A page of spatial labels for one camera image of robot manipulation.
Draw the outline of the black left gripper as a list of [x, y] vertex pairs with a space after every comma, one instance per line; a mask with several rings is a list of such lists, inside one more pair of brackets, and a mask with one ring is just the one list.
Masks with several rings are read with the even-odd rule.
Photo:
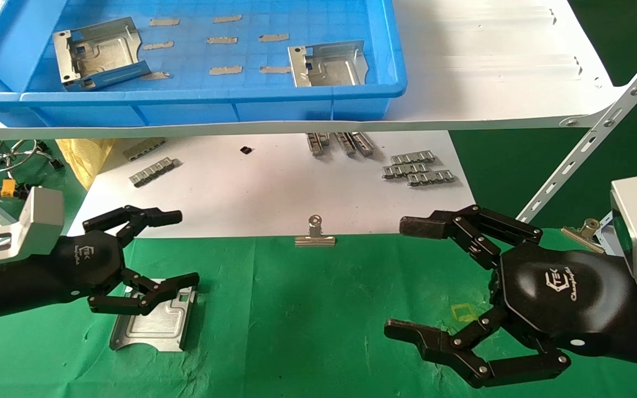
[[[148, 315], [180, 290], [200, 282], [197, 273], [155, 282], [124, 269], [122, 248], [146, 228], [179, 224], [181, 211], [124, 206], [82, 223], [84, 235], [60, 237], [47, 255], [0, 264], [0, 317], [88, 298], [91, 312]], [[139, 297], [108, 296], [119, 283]]]

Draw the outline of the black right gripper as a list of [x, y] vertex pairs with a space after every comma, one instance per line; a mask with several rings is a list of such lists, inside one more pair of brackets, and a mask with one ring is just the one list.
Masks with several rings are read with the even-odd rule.
[[[389, 319], [386, 337], [415, 346], [422, 360], [452, 368], [473, 388], [500, 387], [558, 377], [571, 360], [604, 356], [637, 363], [637, 284], [619, 256], [538, 245], [540, 229], [481, 206], [405, 216], [399, 233], [452, 239], [483, 269], [498, 269], [495, 306], [455, 335], [420, 323]], [[491, 241], [510, 244], [501, 249]], [[474, 352], [501, 328], [536, 354], [487, 361]]]

